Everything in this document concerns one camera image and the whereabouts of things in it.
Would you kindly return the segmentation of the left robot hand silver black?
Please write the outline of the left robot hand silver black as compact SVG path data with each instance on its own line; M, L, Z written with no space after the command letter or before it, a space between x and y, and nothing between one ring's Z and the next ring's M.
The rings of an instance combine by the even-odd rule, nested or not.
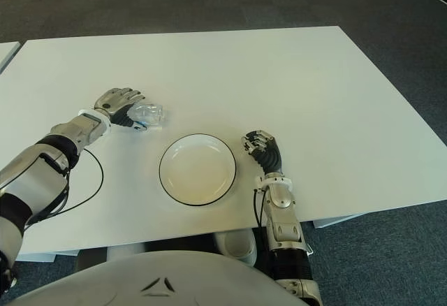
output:
M139 127L132 120L127 112L138 102L145 99L145 96L138 90L131 88L113 88L99 97L94 110L107 116L112 124L123 127Z

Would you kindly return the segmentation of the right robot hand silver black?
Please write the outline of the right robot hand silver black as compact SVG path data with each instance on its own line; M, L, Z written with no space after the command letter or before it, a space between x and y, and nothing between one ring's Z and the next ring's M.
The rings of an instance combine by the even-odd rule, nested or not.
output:
M266 175L281 172L281 152L274 136L264 130L250 131L242 137L242 146Z

